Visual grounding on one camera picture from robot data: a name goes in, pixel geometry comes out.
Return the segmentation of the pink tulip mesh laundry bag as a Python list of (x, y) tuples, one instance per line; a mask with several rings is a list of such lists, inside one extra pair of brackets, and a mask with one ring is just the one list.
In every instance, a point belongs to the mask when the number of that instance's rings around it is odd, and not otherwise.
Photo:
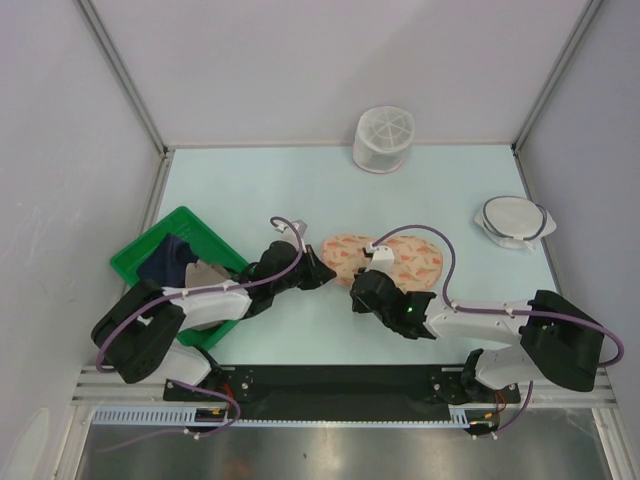
[[(341, 233), (326, 238), (322, 244), (322, 261), (336, 273), (335, 281), (348, 289), (359, 269), (370, 259), (364, 254), (373, 237)], [(392, 236), (384, 241), (391, 248), (394, 264), (390, 277), (403, 292), (428, 291), (441, 276), (443, 254), (432, 243), (416, 236)]]

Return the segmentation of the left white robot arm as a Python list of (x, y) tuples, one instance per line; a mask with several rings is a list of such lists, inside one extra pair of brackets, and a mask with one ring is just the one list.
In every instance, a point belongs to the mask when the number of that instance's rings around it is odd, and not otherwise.
[(166, 362), (181, 332), (255, 317), (277, 295), (315, 290), (335, 277), (311, 246), (278, 240), (258, 261), (216, 285), (176, 288), (141, 280), (94, 326), (95, 366), (127, 384), (138, 383)]

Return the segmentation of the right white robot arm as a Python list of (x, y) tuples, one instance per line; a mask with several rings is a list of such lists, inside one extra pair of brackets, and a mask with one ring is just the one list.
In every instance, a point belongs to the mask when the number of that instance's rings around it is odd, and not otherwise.
[(463, 307), (433, 292), (404, 292), (387, 274), (369, 270), (356, 275), (350, 296), (354, 312), (371, 313), (408, 339), (501, 343), (471, 352), (465, 362), (461, 388), (473, 401), (537, 379), (577, 392), (594, 388), (604, 329), (555, 292), (539, 290), (529, 301), (500, 307)]

